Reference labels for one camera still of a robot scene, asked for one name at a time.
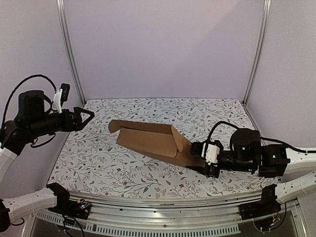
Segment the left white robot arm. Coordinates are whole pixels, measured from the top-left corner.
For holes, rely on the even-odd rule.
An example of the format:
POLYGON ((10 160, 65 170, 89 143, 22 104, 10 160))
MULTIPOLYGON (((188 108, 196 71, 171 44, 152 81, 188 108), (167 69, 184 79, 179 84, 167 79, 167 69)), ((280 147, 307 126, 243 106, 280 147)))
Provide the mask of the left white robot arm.
MULTIPOLYGON (((20 114, 14 120, 5 122, 0 132, 1 178, 5 176, 27 144, 33 144, 41 136, 55 136, 59 131, 80 131, 94 116, 94 112, 75 107, 73 112, 63 109, 60 113, 41 113, 39 116, 20 114)), ((1 232, 6 231, 19 219, 43 209, 86 220, 91 206, 83 199, 70 200, 70 193, 60 184, 48 184, 39 191, 0 200, 1 232)))

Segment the brown cardboard box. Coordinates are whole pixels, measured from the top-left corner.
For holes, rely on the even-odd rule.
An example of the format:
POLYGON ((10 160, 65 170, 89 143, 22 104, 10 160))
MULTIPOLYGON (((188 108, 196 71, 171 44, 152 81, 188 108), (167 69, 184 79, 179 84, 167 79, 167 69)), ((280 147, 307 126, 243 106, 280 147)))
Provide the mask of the brown cardboard box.
POLYGON ((190 154, 191 142, 170 124, 112 120, 110 133, 119 131, 117 144, 169 164, 205 167, 205 161, 190 154))

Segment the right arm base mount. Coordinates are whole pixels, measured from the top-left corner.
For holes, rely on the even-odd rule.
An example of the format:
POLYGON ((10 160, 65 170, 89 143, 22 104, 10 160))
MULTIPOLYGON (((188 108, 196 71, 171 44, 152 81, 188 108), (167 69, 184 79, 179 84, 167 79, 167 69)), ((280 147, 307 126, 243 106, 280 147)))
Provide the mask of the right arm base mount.
POLYGON ((276 187, 276 184, 266 186, 262 189, 260 200, 239 205, 241 219, 248 220, 281 211, 281 204, 277 202, 276 187))

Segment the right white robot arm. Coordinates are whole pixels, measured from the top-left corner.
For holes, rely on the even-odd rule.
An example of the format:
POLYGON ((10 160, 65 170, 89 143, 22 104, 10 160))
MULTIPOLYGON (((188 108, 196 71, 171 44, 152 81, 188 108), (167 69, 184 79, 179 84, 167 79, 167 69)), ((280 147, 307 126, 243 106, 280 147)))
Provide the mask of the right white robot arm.
POLYGON ((267 145, 258 150, 243 147, 241 151, 226 151, 215 143, 202 143, 192 149, 205 162, 201 173, 208 177, 219 177, 222 170, 249 172, 264 178, 281 177, 299 171, 308 173, 292 181, 267 187, 262 190, 261 200, 255 205, 259 215, 266 215, 281 204, 316 189, 316 153, 310 149, 290 148, 288 145, 267 145))

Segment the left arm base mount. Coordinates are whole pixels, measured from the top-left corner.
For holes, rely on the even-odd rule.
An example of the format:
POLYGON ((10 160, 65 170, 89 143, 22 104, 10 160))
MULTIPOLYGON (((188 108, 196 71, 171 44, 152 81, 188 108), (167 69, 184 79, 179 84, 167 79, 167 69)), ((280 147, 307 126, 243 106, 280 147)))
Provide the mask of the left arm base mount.
POLYGON ((57 205, 55 207, 48 208, 49 211, 65 214, 75 218, 87 220, 92 204, 83 198, 79 200, 70 200, 70 193, 58 183, 51 183, 46 186, 53 191, 53 194, 57 197, 57 205))

